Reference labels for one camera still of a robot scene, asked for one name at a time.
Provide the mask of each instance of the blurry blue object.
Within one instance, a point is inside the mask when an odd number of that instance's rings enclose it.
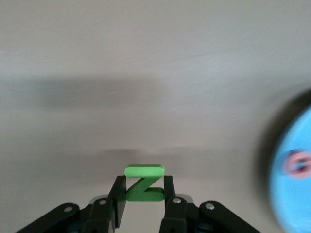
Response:
[[[311,107],[308,107],[279,141],[270,170],[272,207],[288,233],[311,233],[310,161]]]

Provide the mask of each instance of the screw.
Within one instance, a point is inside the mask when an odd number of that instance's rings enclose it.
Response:
[[[70,212],[72,210],[72,207],[66,207],[65,209],[64,209],[64,212]]]
[[[206,203],[205,207],[206,207],[208,210],[213,210],[213,209],[215,209],[215,206],[214,206],[212,203]]]
[[[105,205],[106,203],[107,203],[106,200],[101,200],[101,201],[99,202],[100,205]]]
[[[181,199],[180,198],[174,198],[173,202],[176,204],[179,204],[179,203],[181,203]]]

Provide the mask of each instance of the pink circle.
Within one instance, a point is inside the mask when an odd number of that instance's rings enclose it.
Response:
[[[298,163],[304,163],[302,169],[295,168]],[[291,154],[285,161],[285,171],[297,179],[303,179],[311,175],[311,155],[305,151]]]

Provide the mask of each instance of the metal bolt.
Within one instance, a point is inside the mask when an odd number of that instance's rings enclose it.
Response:
[[[174,198],[173,202],[176,204],[179,204],[179,203],[181,203],[181,199],[180,198]]]
[[[64,212],[70,212],[72,210],[72,207],[66,207],[65,209],[64,209]]]
[[[101,201],[99,202],[100,205],[105,205],[106,203],[107,203],[106,200],[101,200]]]
[[[205,207],[206,207],[208,210],[213,210],[213,209],[215,209],[215,206],[214,206],[212,203],[206,203]]]

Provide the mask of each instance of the light blue disc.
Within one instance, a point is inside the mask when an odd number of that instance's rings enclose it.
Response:
[[[284,170],[291,151],[311,153],[311,107],[289,126],[279,142],[270,170],[270,199],[282,228],[288,233],[311,233],[311,176],[296,179]]]

